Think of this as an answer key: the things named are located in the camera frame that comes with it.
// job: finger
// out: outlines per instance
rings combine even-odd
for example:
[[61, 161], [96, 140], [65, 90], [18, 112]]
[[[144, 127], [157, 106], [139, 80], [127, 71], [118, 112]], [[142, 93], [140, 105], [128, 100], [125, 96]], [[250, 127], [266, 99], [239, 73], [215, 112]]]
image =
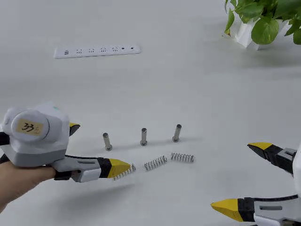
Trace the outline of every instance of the finger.
[[40, 183], [45, 180], [49, 180], [55, 177], [55, 169], [52, 167], [39, 167], [31, 170], [30, 177]]

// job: coil spring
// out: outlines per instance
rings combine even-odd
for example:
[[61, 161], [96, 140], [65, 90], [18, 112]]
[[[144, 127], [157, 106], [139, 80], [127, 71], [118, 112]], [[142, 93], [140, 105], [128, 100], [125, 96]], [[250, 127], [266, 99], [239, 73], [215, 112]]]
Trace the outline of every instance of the coil spring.
[[149, 161], [148, 163], [144, 164], [144, 167], [147, 171], [152, 170], [160, 165], [163, 165], [167, 162], [167, 158], [163, 155], [157, 159]]
[[124, 171], [123, 173], [120, 173], [119, 175], [115, 176], [113, 178], [113, 180], [118, 180], [118, 179], [120, 179], [120, 178], [122, 178], [122, 177], [124, 177], [124, 176], [126, 176], [126, 175], [128, 175], [130, 173], [135, 172], [135, 171], [136, 171], [136, 167], [135, 167], [134, 164], [132, 164], [127, 171]]
[[171, 153], [171, 160], [184, 161], [184, 162], [194, 162], [194, 155]]

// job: metal pin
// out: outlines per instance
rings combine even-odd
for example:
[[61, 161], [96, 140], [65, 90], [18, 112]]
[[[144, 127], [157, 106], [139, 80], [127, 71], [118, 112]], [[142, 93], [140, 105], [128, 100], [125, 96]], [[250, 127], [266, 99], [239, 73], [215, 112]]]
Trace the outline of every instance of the metal pin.
[[147, 129], [146, 128], [142, 128], [142, 130], [141, 130], [141, 141], [140, 141], [140, 144], [142, 146], [146, 146], [147, 145], [146, 132], [147, 132]]
[[180, 135], [180, 132], [181, 132], [181, 128], [182, 126], [180, 124], [178, 124], [175, 128], [175, 132], [174, 132], [174, 136], [173, 136], [173, 141], [176, 143], [176, 142], [179, 142], [179, 135]]
[[109, 135], [107, 133], [103, 134], [103, 141], [104, 141], [105, 149], [107, 151], [112, 150], [112, 145], [110, 143]]

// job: white table surface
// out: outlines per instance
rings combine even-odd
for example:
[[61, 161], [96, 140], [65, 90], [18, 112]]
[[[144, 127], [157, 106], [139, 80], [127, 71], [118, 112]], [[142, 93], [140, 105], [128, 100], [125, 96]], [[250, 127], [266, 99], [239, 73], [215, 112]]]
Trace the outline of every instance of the white table surface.
[[[45, 182], [11, 203], [1, 225], [244, 225], [210, 203], [295, 194], [292, 177], [246, 144], [298, 147], [300, 47], [281, 36], [269, 50], [245, 50], [222, 37], [226, 20], [219, 0], [1, 1], [0, 115], [52, 100], [82, 125], [68, 154], [137, 166], [115, 182]], [[139, 44], [142, 53], [53, 58], [77, 44]], [[143, 170], [172, 151], [196, 161]]]

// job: power outlet socket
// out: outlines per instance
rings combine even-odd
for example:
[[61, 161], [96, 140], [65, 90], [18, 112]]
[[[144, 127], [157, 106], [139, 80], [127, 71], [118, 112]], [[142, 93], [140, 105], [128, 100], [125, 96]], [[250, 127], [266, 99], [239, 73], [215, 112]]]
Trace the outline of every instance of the power outlet socket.
[[61, 47], [55, 50], [55, 59], [74, 57], [97, 57], [109, 55], [138, 54], [141, 50], [137, 45], [116, 45], [116, 46], [91, 46], [83, 47]]

